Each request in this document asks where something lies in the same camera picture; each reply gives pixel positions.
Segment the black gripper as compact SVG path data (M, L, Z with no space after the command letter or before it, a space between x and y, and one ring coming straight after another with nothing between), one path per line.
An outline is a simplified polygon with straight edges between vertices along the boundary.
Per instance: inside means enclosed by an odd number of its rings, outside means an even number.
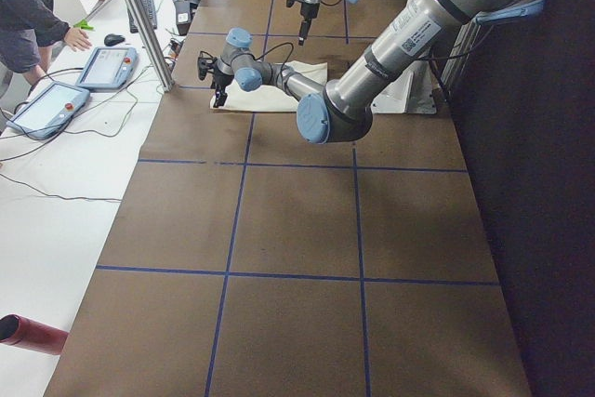
M317 18L318 11L319 11L318 3L309 3L309 2L306 2L305 0L301 1L300 15L302 16L303 21L300 23L299 34L298 34L298 44L300 46L303 46L305 44L305 41L308 38L311 21Z
M215 90L214 107L223 107L227 100L226 88L232 82L232 75L226 74L220 69L213 71L212 87Z

